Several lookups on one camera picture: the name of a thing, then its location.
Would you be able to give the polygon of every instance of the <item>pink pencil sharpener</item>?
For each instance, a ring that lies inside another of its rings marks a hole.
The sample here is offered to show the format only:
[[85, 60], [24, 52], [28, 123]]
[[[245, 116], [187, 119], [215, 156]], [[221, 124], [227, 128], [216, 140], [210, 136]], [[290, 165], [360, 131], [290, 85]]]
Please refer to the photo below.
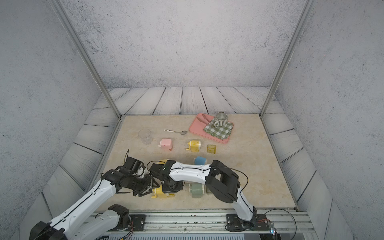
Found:
[[171, 151], [172, 150], [172, 139], [163, 138], [159, 143], [159, 147], [161, 147], [165, 151]]

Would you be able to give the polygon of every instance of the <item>blue roll of tape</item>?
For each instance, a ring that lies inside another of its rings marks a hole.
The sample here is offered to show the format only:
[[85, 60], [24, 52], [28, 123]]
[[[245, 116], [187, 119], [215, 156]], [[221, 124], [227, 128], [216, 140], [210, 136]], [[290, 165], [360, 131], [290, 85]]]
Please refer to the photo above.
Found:
[[194, 164], [195, 164], [195, 165], [205, 165], [206, 162], [207, 162], [207, 159], [206, 159], [206, 158], [204, 158], [204, 157], [197, 157], [197, 158], [195, 159]]

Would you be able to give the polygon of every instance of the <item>pink tray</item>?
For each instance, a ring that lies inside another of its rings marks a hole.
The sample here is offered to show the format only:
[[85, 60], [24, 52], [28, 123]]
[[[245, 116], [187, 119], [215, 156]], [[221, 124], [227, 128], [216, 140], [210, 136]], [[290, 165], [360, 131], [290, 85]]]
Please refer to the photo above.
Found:
[[216, 142], [220, 142], [220, 143], [227, 143], [229, 141], [229, 137], [227, 139], [219, 139], [217, 137], [214, 137], [214, 136], [211, 136], [209, 135], [208, 133], [204, 132], [204, 128], [208, 125], [208, 123], [210, 121], [212, 121], [212, 119], [214, 119], [215, 117], [211, 116], [211, 115], [208, 115], [208, 114], [204, 114], [204, 113], [199, 113], [195, 120], [193, 120], [191, 126], [189, 127], [189, 132], [193, 133], [193, 134], [196, 134], [196, 135], [199, 135], [199, 136], [202, 136], [202, 137], [206, 137], [208, 139], [211, 139], [211, 140], [214, 140]]

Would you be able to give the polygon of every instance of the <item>yellow transparent box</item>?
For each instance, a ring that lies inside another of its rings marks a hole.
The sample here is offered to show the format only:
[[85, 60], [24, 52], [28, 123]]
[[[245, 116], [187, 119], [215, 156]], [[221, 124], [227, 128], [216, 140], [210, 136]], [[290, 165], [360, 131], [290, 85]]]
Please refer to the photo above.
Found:
[[208, 144], [207, 145], [207, 152], [215, 154], [216, 153], [216, 145]]

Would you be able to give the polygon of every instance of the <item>gray concrete wall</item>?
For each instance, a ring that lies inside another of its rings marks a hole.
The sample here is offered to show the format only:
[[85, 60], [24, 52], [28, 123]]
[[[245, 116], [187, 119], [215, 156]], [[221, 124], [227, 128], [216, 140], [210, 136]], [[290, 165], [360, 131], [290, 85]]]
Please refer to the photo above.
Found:
[[0, 239], [8, 239], [100, 90], [48, 1], [1, 1], [0, 36]]
[[305, 0], [62, 0], [109, 88], [269, 86]]
[[384, 235], [384, 1], [317, 0], [277, 91], [357, 239]]

